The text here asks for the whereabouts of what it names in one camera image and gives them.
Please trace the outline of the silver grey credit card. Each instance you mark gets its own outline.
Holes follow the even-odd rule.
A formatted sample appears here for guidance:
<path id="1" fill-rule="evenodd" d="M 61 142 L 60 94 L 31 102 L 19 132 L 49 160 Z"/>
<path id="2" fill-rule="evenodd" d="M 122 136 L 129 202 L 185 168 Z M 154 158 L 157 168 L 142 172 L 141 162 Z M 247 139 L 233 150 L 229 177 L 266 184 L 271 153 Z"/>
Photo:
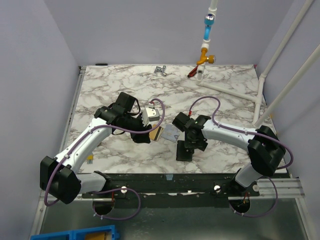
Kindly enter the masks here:
<path id="1" fill-rule="evenodd" d="M 165 140 L 176 143 L 180 136 L 179 130 L 172 124 L 166 124 L 161 134 L 161 137 Z"/>

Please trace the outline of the red handled tool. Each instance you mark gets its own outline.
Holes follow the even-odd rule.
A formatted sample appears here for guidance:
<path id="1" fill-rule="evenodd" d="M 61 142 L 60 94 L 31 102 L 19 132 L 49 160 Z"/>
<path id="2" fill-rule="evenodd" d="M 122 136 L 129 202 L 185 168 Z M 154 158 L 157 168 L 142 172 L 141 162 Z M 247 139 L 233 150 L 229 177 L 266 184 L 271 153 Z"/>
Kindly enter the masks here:
<path id="1" fill-rule="evenodd" d="M 197 74 L 197 70 L 198 70 L 198 66 L 196 66 L 193 70 L 191 70 L 191 71 L 188 73 L 187 77 L 188 77 L 188 78 L 194 77 L 194 76 Z"/>

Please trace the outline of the white PVC pipe frame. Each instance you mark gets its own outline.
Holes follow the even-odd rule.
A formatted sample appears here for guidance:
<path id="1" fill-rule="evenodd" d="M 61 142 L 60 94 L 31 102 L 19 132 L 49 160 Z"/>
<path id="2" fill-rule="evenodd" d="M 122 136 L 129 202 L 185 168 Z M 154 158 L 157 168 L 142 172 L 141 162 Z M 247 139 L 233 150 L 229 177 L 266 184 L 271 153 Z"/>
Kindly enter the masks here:
<path id="1" fill-rule="evenodd" d="M 287 94 L 293 89 L 293 87 L 301 80 L 301 78 L 304 76 L 304 74 L 310 69 L 310 67 L 320 58 L 320 47 L 317 46 L 315 50 L 310 54 L 310 56 L 305 60 L 305 62 L 301 65 L 301 67 L 297 70 L 297 72 L 293 75 L 293 77 L 289 80 L 289 82 L 286 84 L 286 86 L 281 90 L 281 92 L 277 95 L 277 97 L 274 99 L 274 101 L 267 107 L 267 109 L 264 111 L 263 114 L 260 114 L 262 102 L 263 102 L 263 90 L 264 90 L 264 84 L 265 80 L 270 72 L 270 70 L 273 68 L 275 63 L 277 62 L 280 55 L 283 53 L 283 50 L 287 46 L 288 42 L 292 38 L 293 34 L 297 30 L 298 26 L 300 25 L 301 21 L 307 14 L 307 11 L 311 8 L 311 5 L 313 4 L 312 0 L 306 0 L 299 12 L 296 14 L 294 20 L 292 21 L 290 27 L 288 28 L 287 32 L 283 36 L 281 42 L 279 43 L 277 49 L 275 50 L 274 54 L 270 58 L 268 64 L 266 65 L 263 72 L 258 77 L 258 91 L 256 96 L 250 96 L 244 93 L 239 93 L 235 90 L 227 89 L 220 87 L 218 85 L 210 84 L 207 82 L 204 82 L 203 80 L 203 74 L 205 72 L 206 64 L 209 64 L 208 62 L 205 62 L 204 64 L 197 65 L 197 73 L 196 73 L 196 80 L 195 83 L 197 86 L 205 87 L 211 90 L 215 90 L 221 93 L 226 93 L 231 96 L 235 96 L 244 100 L 248 100 L 254 103 L 254 114 L 253 114 L 253 120 L 252 120 L 252 126 L 259 127 L 262 125 L 262 123 L 265 121 L 267 117 L 270 116 L 270 114 L 274 111 L 274 109 L 280 104 L 280 102 L 287 96 Z M 217 0 L 212 0 L 210 3 L 210 6 L 208 8 L 207 14 L 214 14 L 215 20 L 216 20 L 216 14 L 217 14 Z M 209 51 L 210 48 L 210 42 L 211 39 L 209 37 L 209 40 L 202 40 L 202 48 L 207 48 Z"/>

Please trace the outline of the gold credit card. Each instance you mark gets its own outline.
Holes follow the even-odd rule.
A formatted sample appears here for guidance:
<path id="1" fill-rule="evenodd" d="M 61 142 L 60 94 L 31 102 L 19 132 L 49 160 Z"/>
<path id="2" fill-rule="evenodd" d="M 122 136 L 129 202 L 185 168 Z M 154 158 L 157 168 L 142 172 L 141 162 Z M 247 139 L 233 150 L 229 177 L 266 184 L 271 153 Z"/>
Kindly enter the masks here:
<path id="1" fill-rule="evenodd" d="M 149 133 L 149 138 L 152 141 L 158 141 L 160 139 L 163 131 L 164 131 L 164 128 L 162 126 L 159 126 Z"/>

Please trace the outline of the orange pipe valve fitting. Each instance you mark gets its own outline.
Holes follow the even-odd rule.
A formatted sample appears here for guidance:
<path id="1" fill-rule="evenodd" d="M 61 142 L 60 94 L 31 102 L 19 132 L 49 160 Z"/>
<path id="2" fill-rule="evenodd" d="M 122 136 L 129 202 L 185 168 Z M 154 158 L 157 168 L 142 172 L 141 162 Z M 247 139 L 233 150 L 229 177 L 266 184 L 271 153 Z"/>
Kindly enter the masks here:
<path id="1" fill-rule="evenodd" d="M 215 55 L 207 55 L 208 49 L 203 47 L 201 49 L 201 55 L 199 60 L 196 62 L 196 65 L 202 65 L 204 63 L 214 64 L 216 62 L 216 56 Z"/>

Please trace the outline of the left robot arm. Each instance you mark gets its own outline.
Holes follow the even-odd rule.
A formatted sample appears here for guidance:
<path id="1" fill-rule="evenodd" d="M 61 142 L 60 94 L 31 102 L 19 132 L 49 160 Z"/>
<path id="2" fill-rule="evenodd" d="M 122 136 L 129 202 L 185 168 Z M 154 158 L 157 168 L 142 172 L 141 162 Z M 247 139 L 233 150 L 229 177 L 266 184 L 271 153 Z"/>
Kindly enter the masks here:
<path id="1" fill-rule="evenodd" d="M 149 143 L 150 122 L 159 120 L 154 106 L 147 106 L 133 113 L 137 103 L 133 96 L 121 92 L 114 103 L 98 108 L 86 129 L 66 149 L 51 158 L 46 156 L 40 162 L 40 188 L 45 196 L 69 204 L 79 194 L 95 192 L 104 198 L 110 194 L 108 177 L 95 171 L 81 174 L 80 168 L 94 149 L 115 130 L 129 132 L 137 143 Z"/>

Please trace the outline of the black leather card holder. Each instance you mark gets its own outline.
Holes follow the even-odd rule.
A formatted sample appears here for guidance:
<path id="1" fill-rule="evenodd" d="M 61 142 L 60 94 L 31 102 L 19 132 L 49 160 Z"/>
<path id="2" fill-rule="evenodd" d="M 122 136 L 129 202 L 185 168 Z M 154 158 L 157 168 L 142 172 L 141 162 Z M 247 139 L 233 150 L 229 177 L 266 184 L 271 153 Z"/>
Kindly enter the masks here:
<path id="1" fill-rule="evenodd" d="M 186 148 L 184 140 L 177 141 L 176 160 L 181 162 L 191 162 L 193 160 L 194 149 Z"/>

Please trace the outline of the silver metal clamp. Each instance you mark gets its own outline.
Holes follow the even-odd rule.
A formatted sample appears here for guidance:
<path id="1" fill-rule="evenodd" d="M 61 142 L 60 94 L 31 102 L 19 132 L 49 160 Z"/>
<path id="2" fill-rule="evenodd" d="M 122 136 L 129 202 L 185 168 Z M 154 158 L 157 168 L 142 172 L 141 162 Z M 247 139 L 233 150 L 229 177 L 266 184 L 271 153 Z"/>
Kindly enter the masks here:
<path id="1" fill-rule="evenodd" d="M 166 73 L 166 68 L 167 68 L 166 65 L 156 66 L 155 69 L 154 69 L 154 73 L 155 73 L 155 74 L 161 73 L 162 76 L 166 77 L 166 76 L 168 75 L 168 74 Z"/>

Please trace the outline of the yellow hex key set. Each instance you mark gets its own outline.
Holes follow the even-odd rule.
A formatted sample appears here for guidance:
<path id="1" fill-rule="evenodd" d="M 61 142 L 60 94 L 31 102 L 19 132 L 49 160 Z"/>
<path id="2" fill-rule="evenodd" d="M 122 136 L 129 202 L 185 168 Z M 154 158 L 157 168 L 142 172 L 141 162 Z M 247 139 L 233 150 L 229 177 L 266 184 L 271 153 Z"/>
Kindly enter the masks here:
<path id="1" fill-rule="evenodd" d="M 87 165 L 91 165 L 93 163 L 93 159 L 94 159 L 94 155 L 90 154 L 87 158 L 86 158 L 86 164 Z"/>

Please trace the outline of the blue plastic bin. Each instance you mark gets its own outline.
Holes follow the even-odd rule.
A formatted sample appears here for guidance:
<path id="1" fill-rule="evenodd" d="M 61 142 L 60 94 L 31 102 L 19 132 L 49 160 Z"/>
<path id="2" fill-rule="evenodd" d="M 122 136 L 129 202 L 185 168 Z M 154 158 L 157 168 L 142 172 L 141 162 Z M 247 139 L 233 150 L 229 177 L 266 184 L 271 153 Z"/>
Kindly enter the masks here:
<path id="1" fill-rule="evenodd" d="M 86 240 L 92 234 L 107 234 L 107 239 L 119 240 L 120 234 L 118 233 L 115 225 L 106 225 L 100 227 L 83 228 L 76 230 L 52 232 L 45 234 L 32 235 L 31 240 Z"/>

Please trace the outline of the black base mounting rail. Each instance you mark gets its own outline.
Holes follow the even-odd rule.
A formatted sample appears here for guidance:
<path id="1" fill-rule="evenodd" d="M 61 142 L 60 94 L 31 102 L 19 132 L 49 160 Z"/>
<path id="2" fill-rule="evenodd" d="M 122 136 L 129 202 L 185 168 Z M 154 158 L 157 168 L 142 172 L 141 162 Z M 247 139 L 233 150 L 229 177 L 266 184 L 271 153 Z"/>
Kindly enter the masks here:
<path id="1" fill-rule="evenodd" d="M 117 208 L 227 208 L 229 197 L 241 200 L 245 195 L 259 196 L 250 184 L 235 185 L 233 173 L 109 173 L 104 191 L 127 187 L 135 192 L 84 193 L 84 199 L 103 203 L 114 199 Z"/>

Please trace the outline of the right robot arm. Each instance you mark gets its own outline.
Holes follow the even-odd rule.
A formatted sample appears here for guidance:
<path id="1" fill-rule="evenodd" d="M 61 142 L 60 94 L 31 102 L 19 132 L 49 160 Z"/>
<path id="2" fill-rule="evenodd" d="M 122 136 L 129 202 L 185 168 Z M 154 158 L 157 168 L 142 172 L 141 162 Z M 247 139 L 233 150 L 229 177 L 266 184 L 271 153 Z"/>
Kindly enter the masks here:
<path id="1" fill-rule="evenodd" d="M 191 161 L 194 150 L 204 151 L 208 140 L 224 142 L 248 153 L 250 163 L 237 171 L 229 183 L 230 191 L 241 196 L 261 177 L 272 177 L 283 159 L 286 149 L 268 126 L 258 129 L 232 127 L 199 115 L 196 119 L 180 112 L 172 124 L 184 133 L 177 141 L 176 160 Z"/>

